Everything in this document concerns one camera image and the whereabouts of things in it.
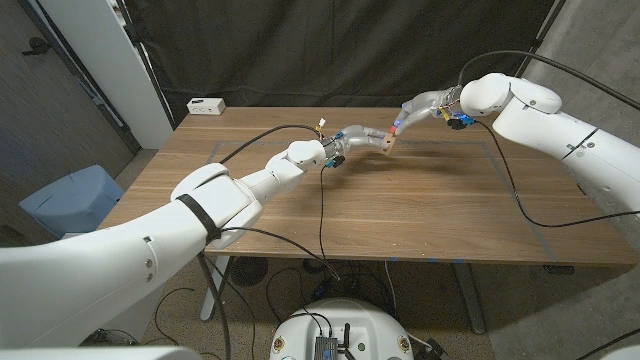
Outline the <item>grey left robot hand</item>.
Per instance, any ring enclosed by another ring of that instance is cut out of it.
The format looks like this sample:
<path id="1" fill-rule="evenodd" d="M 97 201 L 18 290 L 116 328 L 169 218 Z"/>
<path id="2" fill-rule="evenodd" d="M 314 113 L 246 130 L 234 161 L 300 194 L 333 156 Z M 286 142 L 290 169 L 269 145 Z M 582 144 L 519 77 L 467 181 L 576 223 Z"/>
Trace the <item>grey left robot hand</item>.
<path id="1" fill-rule="evenodd" d="M 327 168 L 340 166 L 348 152 L 356 147 L 372 146 L 386 152 L 391 146 L 388 133 L 361 125 L 348 126 L 323 139 L 321 143 L 325 150 Z"/>

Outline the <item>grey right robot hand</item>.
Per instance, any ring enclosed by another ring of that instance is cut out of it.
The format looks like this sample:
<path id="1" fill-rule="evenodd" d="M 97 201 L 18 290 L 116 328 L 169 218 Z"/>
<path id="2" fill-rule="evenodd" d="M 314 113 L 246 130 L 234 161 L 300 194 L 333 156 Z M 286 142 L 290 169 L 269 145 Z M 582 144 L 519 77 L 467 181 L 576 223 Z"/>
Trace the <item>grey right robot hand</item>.
<path id="1" fill-rule="evenodd" d="M 462 130 L 476 120 L 467 115 L 460 105 L 462 86 L 428 91 L 416 95 L 402 104 L 401 111 L 391 127 L 393 135 L 400 135 L 412 125 L 430 119 L 441 119 L 453 130 Z"/>

